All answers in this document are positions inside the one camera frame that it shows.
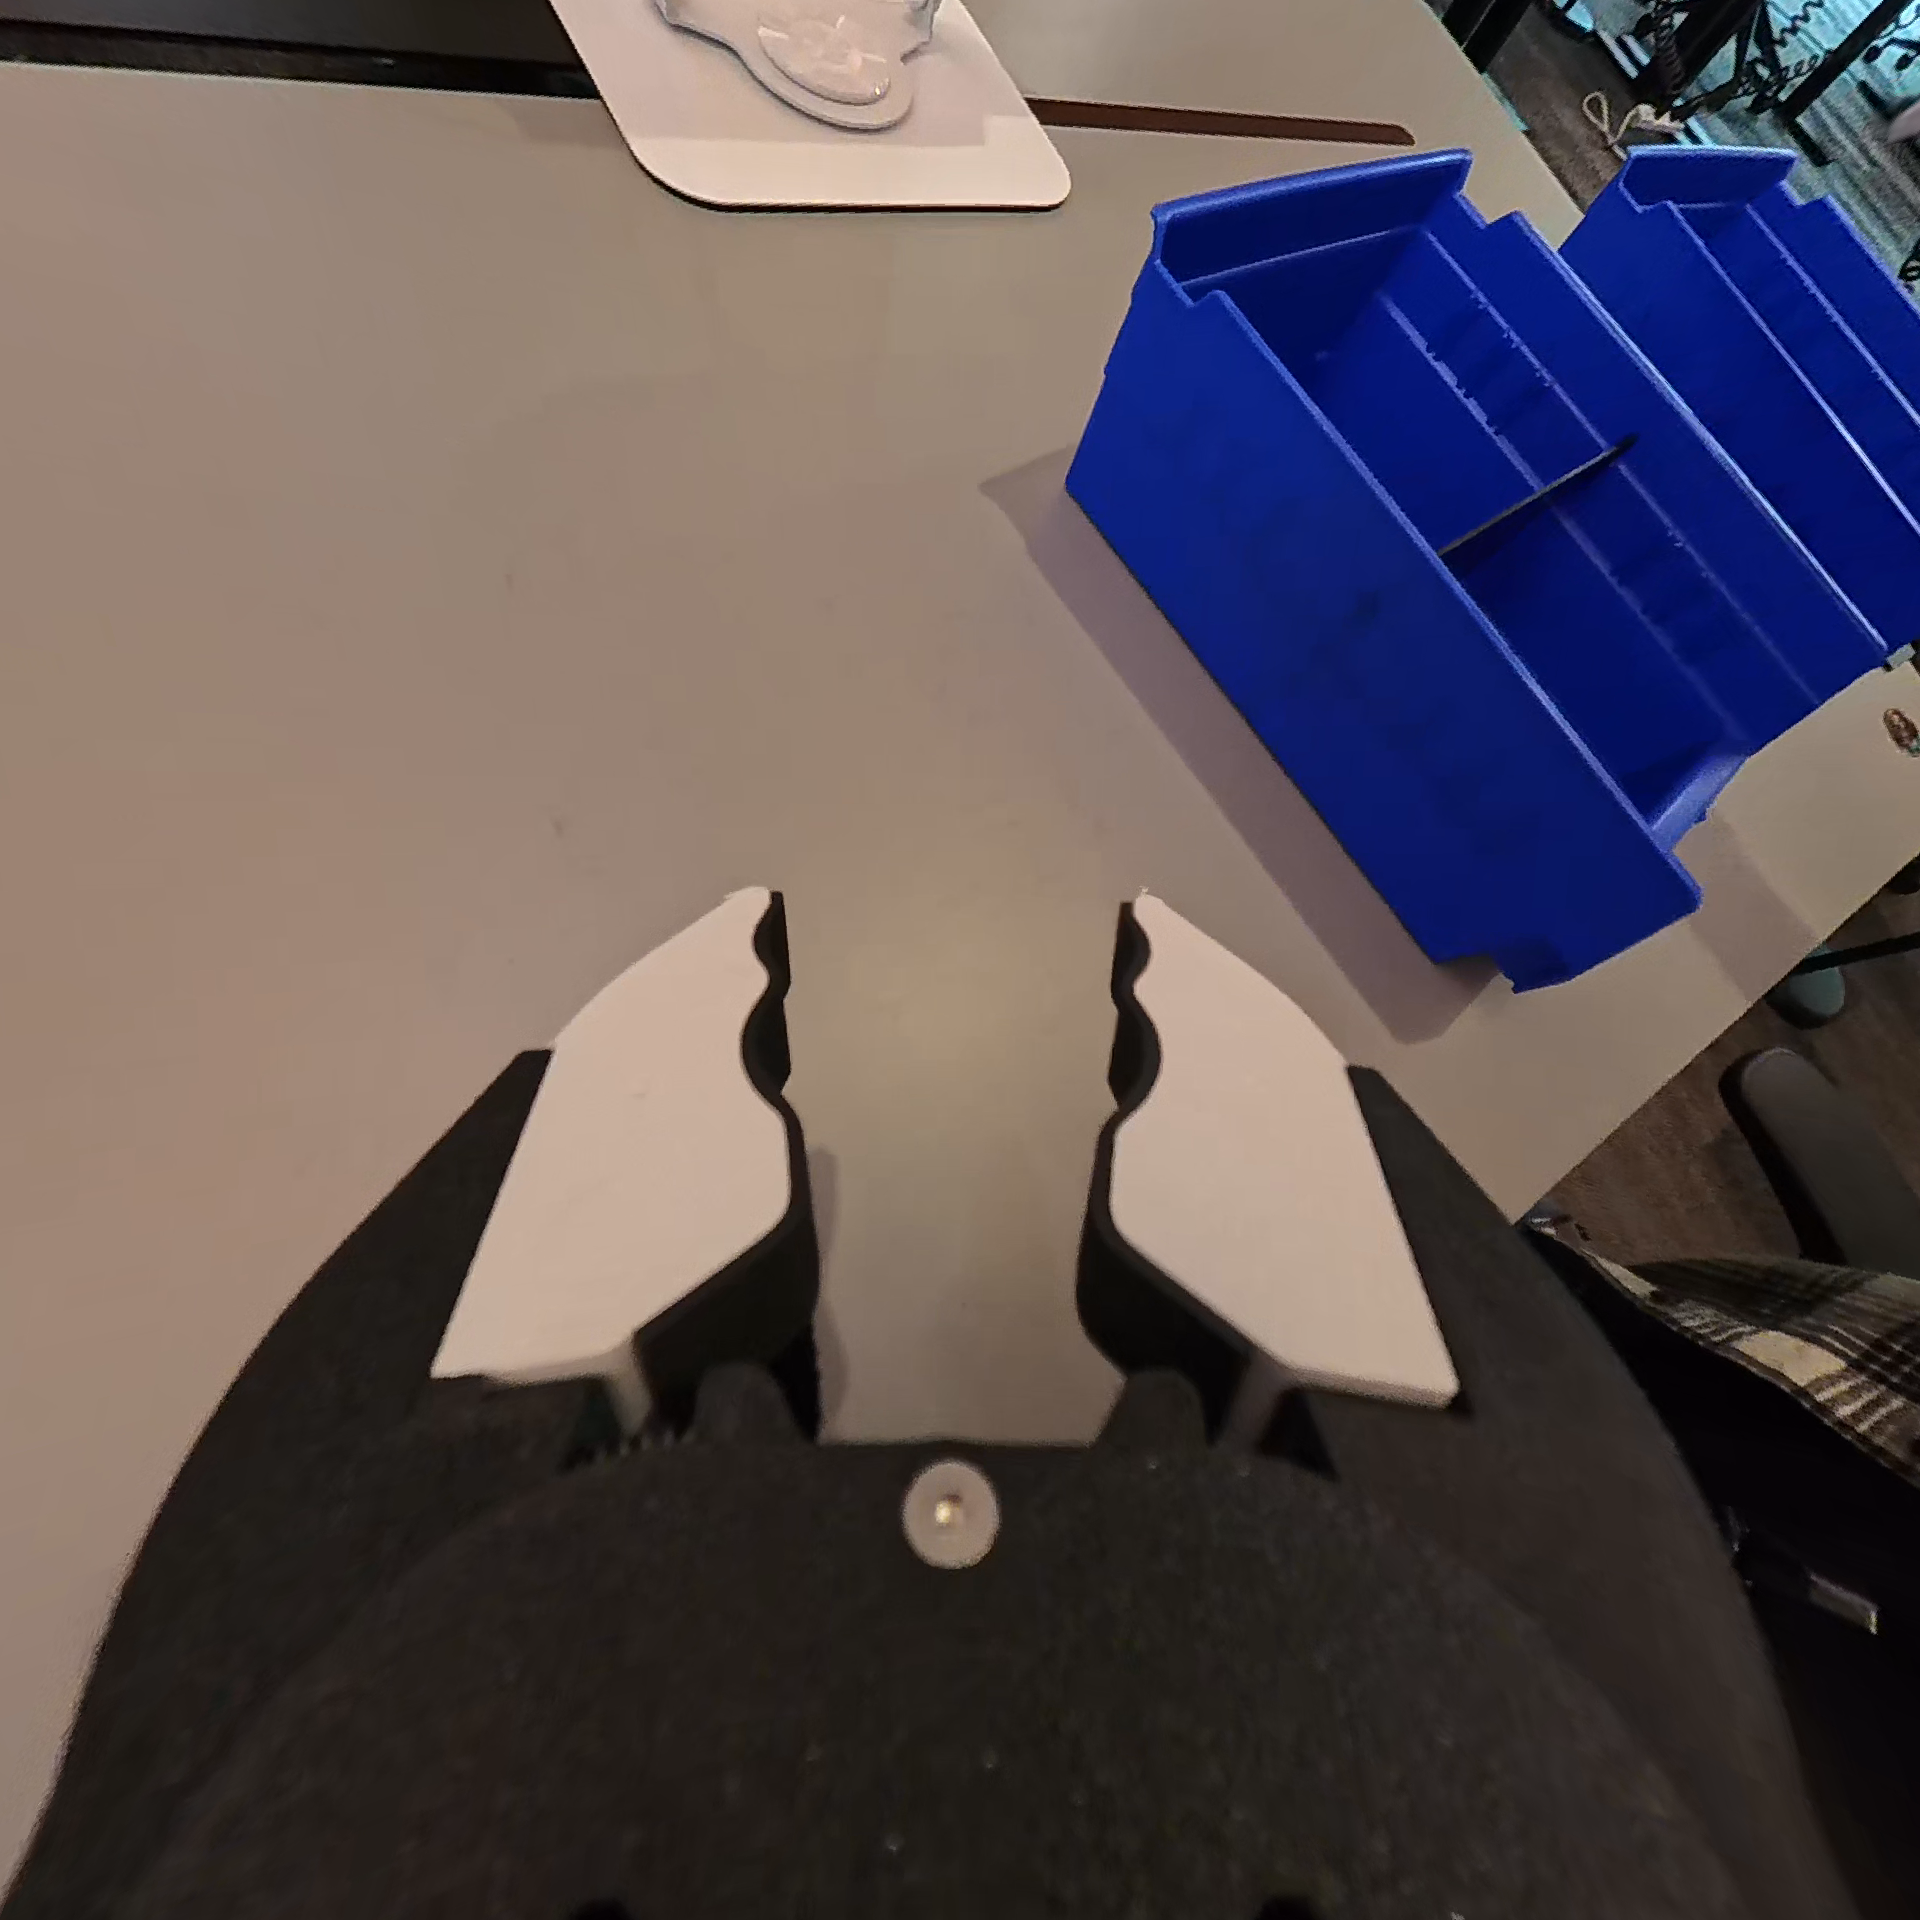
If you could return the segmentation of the blue plastic bin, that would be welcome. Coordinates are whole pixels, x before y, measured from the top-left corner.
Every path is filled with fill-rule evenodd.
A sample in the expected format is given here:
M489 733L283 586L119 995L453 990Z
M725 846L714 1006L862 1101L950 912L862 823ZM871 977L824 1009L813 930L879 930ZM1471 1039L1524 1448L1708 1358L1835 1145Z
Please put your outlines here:
M1637 147L1560 253L1892 663L1916 636L1916 312L1792 172Z

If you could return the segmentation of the blue bin with black divider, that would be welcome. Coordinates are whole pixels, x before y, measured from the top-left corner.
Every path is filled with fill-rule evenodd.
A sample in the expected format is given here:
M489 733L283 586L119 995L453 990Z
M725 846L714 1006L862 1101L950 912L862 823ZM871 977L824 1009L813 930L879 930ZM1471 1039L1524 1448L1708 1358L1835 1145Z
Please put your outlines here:
M1524 216L1426 150L1159 204L1065 491L1435 966L1515 995L1703 904L1676 855L1738 770L1682 661L1740 621L1550 348L1624 374ZM1435 548L1621 434L1560 511Z

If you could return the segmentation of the white document stand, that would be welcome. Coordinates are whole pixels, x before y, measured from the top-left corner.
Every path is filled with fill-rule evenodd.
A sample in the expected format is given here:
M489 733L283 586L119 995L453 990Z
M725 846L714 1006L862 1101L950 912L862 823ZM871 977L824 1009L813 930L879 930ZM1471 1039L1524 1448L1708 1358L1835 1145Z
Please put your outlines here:
M965 6L552 2L642 172L716 211L1045 212L1071 176Z

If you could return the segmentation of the black bin divider plate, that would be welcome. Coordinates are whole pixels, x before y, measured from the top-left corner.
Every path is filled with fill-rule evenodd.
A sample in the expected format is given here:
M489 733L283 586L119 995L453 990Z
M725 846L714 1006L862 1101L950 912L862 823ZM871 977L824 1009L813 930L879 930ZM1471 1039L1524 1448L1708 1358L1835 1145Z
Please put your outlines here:
M1531 522L1560 511L1576 491L1586 489L1594 480L1613 468L1637 446L1637 440L1639 434L1621 434L1617 446L1604 447L1600 453L1560 475L1550 485L1524 494L1518 503L1510 503L1507 508L1502 508L1497 515L1487 519L1478 529L1462 534L1447 546L1439 546L1435 556L1454 576L1465 576L1470 566L1494 554L1502 544L1515 539Z

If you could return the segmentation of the person's plaid shirt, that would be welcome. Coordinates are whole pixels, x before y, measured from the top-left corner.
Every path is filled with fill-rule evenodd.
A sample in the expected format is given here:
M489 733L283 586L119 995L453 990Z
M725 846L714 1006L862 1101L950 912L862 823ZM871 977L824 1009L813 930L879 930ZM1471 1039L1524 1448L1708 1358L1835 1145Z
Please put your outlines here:
M1779 1257L1624 1266L1522 1229L1594 1316L1761 1382L1895 1484L1916 1485L1916 1281Z

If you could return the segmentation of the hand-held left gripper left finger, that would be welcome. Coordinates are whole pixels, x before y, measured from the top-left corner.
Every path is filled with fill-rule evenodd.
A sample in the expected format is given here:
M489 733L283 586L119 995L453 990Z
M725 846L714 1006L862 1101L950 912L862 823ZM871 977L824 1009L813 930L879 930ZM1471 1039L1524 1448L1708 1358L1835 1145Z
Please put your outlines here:
M787 1101L784 898L730 892L558 1032L428 1363L582 1384L612 1432L683 1432L708 1372L762 1366L820 1426L822 1257Z

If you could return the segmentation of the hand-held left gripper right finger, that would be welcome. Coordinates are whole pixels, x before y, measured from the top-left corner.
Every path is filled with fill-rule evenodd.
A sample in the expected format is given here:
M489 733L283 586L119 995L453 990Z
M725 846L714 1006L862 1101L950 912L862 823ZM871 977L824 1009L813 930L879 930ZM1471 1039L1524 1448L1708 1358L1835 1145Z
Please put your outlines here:
M1075 1248L1075 1321L1124 1384L1192 1392L1258 1454L1287 1404L1458 1414L1458 1366L1355 1068L1273 980L1163 898L1119 904L1111 1111Z

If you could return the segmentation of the grey office chair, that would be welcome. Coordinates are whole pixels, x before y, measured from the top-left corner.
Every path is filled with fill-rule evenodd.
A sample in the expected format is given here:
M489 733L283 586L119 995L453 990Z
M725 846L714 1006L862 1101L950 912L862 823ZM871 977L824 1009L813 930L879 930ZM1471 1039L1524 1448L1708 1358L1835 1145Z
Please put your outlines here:
M1916 1277L1916 1194L1850 1093L1779 1045L1736 1059L1718 1093L1805 1260Z

